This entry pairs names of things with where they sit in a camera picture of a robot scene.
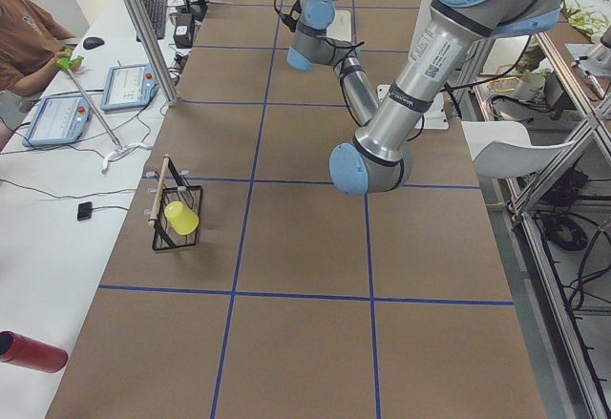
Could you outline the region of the yellow plastic cup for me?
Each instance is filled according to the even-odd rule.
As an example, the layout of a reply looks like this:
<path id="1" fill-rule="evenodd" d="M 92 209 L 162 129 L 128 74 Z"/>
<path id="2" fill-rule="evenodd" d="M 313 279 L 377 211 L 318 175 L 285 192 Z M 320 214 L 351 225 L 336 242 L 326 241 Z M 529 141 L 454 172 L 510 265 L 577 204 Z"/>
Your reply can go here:
<path id="1" fill-rule="evenodd" d="M 163 214 L 179 235 L 190 235 L 199 227 L 199 216 L 181 201 L 176 200 L 167 204 Z"/>

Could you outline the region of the cream rabbit tray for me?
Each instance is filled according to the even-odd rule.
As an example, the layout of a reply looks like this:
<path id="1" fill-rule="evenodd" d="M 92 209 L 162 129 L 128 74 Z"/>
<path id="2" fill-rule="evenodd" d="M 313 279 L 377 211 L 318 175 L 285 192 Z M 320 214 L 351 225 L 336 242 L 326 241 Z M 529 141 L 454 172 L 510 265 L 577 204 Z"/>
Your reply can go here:
<path id="1" fill-rule="evenodd" d="M 331 24 L 327 27 L 327 37 L 351 43 L 352 39 L 352 19 L 349 10 L 336 10 Z"/>

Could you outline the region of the white plastic chair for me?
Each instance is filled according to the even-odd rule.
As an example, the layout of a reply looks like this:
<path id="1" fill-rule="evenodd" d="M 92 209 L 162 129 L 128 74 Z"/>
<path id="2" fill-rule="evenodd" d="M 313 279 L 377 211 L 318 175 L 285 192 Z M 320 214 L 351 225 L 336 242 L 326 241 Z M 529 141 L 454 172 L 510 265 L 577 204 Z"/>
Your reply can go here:
<path id="1" fill-rule="evenodd" d="M 475 172 L 484 178 L 517 178 L 542 171 L 577 142 L 533 145 L 526 127 L 515 121 L 462 121 Z"/>

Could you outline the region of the blue teach pendant far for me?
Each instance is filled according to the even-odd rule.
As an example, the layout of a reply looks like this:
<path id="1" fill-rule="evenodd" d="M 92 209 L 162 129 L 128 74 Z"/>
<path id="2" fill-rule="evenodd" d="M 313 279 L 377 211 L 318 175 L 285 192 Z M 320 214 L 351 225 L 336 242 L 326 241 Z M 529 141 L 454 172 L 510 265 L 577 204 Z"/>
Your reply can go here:
<path id="1" fill-rule="evenodd" d="M 146 107 L 158 91 L 150 64 L 116 66 L 109 69 L 101 100 L 104 112 Z"/>

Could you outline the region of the blue teach pendant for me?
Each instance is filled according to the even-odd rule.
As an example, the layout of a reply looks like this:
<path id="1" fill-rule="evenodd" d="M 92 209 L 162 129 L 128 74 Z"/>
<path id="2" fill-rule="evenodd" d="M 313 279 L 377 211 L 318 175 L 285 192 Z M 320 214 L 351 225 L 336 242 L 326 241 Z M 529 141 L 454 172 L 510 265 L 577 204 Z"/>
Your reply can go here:
<path id="1" fill-rule="evenodd" d="M 116 66 L 109 69 L 101 100 L 104 112 L 146 107 L 158 91 L 150 64 Z"/>
<path id="2" fill-rule="evenodd" d="M 51 95 L 39 102 L 22 144 L 28 148 L 75 143 L 85 131 L 91 107 L 82 95 Z"/>

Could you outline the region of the small black square device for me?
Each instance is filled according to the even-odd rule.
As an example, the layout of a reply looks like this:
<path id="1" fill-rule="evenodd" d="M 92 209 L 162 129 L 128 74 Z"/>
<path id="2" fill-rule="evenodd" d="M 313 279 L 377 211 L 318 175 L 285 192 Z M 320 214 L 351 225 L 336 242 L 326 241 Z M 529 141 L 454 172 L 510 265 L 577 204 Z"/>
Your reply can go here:
<path id="1" fill-rule="evenodd" d="M 90 201 L 81 202 L 77 206 L 76 219 L 78 221 L 89 220 L 93 214 L 93 204 Z"/>

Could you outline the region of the black keyboard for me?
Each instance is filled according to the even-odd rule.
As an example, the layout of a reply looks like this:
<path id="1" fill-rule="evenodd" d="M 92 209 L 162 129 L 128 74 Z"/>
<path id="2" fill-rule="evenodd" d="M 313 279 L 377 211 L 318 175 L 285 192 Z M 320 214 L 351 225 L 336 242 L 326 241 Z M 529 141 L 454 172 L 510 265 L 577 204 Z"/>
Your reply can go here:
<path id="1" fill-rule="evenodd" d="M 157 40 L 165 37 L 167 0 L 141 0 Z"/>

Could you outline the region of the blue teach pendant near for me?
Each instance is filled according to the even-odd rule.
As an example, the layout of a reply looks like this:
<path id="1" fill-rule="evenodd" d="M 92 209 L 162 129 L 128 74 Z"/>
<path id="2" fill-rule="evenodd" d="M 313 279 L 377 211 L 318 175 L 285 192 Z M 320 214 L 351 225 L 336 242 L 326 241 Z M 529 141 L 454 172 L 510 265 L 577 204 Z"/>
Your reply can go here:
<path id="1" fill-rule="evenodd" d="M 51 95 L 39 102 L 22 144 L 28 148 L 75 143 L 85 131 L 91 107 L 82 95 Z"/>

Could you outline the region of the black computer mouse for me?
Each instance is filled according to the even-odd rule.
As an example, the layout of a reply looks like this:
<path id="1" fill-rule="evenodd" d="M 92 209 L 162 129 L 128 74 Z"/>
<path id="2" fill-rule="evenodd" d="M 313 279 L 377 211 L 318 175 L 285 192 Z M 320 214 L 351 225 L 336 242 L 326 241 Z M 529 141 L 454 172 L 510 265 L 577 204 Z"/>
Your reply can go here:
<path id="1" fill-rule="evenodd" d="M 82 42 L 82 46 L 85 50 L 93 50 L 104 44 L 105 41 L 102 38 L 94 36 L 86 37 Z"/>

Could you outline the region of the person in brown shirt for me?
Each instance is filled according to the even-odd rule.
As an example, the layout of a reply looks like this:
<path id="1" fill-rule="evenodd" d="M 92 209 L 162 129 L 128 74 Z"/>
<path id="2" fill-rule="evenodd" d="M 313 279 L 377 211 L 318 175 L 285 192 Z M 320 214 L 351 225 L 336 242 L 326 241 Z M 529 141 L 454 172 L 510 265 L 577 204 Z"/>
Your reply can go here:
<path id="1" fill-rule="evenodd" d="M 32 0 L 1 0 L 1 89 L 22 97 L 43 92 L 72 38 Z"/>

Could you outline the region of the red bottle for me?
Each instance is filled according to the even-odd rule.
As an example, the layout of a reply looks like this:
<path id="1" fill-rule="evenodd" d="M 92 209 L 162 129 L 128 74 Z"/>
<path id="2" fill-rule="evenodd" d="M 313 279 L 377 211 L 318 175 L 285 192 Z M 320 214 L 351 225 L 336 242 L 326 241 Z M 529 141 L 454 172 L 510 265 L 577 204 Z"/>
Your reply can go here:
<path id="1" fill-rule="evenodd" d="M 9 330 L 1 332 L 1 362 L 47 373 L 61 370 L 68 362 L 68 353 Z"/>

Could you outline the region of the aluminium frame post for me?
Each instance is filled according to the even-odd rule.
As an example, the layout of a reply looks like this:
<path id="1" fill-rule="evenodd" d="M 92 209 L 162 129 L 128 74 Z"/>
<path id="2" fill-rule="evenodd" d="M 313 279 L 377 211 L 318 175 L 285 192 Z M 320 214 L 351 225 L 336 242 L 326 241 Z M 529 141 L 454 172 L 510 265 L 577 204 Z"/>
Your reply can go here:
<path id="1" fill-rule="evenodd" d="M 179 100 L 179 95 L 175 83 L 169 74 L 165 58 L 142 1 L 123 0 L 123 2 L 135 27 L 137 37 L 140 38 L 148 60 L 157 76 L 158 84 L 166 98 L 167 104 L 170 107 L 175 106 Z"/>

